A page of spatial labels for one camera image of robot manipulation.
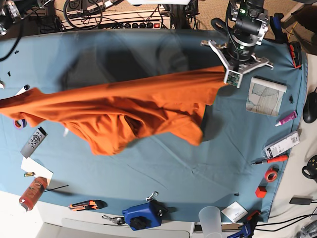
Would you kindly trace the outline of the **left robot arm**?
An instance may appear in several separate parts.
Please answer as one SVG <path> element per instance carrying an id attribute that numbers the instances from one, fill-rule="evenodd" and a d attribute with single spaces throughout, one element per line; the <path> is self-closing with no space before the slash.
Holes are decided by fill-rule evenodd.
<path id="1" fill-rule="evenodd" d="M 210 47 L 222 62 L 225 84 L 239 88 L 245 74 L 263 66 L 274 68 L 269 59 L 259 58 L 254 53 L 269 27 L 268 11 L 264 9 L 263 0 L 231 0 L 225 21 L 214 18 L 211 24 L 216 31 L 229 37 L 223 44 L 214 40 L 201 41 L 201 45 Z"/>

